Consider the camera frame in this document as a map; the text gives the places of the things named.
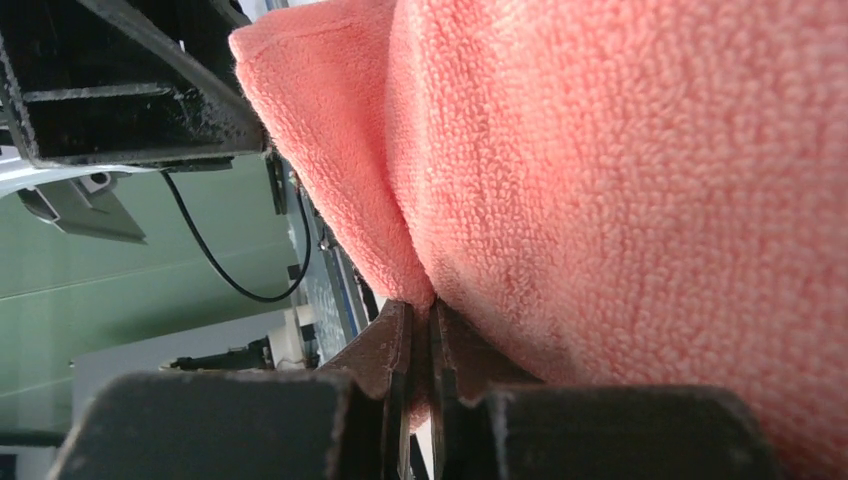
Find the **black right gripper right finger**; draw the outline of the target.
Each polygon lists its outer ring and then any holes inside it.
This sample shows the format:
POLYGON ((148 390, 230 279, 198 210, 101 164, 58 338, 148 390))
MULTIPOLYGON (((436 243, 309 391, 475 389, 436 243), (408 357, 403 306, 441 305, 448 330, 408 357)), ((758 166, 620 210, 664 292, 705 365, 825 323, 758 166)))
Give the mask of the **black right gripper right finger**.
POLYGON ((778 479, 746 404, 704 385, 542 382, 443 303, 429 315, 439 479, 778 479))

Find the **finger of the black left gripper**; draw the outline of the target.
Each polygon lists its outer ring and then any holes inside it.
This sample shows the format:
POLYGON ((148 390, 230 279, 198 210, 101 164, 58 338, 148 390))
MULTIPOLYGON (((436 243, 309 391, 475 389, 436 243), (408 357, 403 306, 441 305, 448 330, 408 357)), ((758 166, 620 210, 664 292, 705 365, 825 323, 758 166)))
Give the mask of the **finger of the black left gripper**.
POLYGON ((227 168, 268 145, 236 1, 5 1, 1 143, 38 168, 227 168))

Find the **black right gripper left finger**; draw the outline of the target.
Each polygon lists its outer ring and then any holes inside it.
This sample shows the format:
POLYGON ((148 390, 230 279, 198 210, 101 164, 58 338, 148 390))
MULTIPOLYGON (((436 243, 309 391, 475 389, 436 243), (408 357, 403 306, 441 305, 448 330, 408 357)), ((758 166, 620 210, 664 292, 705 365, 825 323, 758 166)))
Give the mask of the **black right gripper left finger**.
POLYGON ((406 479, 413 308, 315 370, 138 372, 71 430, 53 479, 406 479))

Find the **pink towel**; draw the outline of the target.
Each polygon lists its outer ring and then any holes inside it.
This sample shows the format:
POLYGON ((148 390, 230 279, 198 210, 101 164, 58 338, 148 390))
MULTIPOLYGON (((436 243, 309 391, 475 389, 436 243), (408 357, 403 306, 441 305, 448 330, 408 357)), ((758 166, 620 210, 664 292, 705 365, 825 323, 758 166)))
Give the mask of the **pink towel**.
POLYGON ((553 383, 721 385, 847 475, 843 1, 321 1, 229 39, 371 288, 553 383))

